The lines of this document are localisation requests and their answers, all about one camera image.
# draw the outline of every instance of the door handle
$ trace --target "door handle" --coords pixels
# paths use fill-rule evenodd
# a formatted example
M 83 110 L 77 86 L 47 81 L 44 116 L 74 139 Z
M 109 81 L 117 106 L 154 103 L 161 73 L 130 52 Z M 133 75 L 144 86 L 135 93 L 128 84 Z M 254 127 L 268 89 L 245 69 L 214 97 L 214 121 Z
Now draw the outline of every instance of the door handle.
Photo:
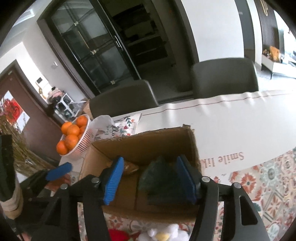
M 121 51 L 123 51 L 123 48 L 122 48 L 118 38 L 116 36 L 114 36 L 114 38 L 115 38 L 115 43 L 117 44 L 118 48 L 121 48 Z

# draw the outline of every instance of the plush toy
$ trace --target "plush toy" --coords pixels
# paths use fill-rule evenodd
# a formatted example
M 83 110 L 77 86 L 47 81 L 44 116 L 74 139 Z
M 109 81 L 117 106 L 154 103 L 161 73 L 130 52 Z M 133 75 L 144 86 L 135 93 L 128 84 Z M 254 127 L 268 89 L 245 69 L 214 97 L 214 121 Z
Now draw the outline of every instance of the plush toy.
M 141 233 L 138 241 L 189 241 L 186 231 L 179 230 L 179 225 L 171 224 L 165 228 L 150 229 Z
M 140 232 L 128 234 L 127 232 L 115 229 L 108 229 L 111 241 L 135 241 Z

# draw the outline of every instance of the cabinet door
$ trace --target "cabinet door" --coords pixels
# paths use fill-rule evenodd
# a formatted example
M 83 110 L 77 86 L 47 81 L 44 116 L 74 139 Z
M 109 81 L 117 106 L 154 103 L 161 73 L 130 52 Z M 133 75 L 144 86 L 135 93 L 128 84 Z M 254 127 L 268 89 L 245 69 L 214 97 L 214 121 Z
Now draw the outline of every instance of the cabinet door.
M 99 91 L 121 80 L 140 76 L 100 3 L 67 0 L 51 15 L 50 21 Z

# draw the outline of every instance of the gray chair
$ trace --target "gray chair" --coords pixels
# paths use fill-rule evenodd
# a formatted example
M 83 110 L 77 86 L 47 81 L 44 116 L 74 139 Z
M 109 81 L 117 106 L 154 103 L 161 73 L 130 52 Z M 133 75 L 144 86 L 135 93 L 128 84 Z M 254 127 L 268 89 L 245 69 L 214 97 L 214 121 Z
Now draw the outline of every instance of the gray chair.
M 94 118 L 114 117 L 158 107 L 158 102 L 147 80 L 133 80 L 94 97 L 89 107 Z
M 192 67 L 194 99 L 258 91 L 253 62 L 247 58 L 222 58 Z

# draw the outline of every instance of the white plush toy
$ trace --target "white plush toy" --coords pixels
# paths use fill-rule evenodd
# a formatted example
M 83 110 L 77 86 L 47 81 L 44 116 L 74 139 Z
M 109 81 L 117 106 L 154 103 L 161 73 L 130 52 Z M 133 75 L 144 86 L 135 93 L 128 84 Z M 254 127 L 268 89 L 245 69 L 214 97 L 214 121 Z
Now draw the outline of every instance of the white plush toy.
M 186 231 L 179 230 L 179 225 L 171 224 L 165 228 L 150 229 L 141 233 L 138 241 L 189 241 Z

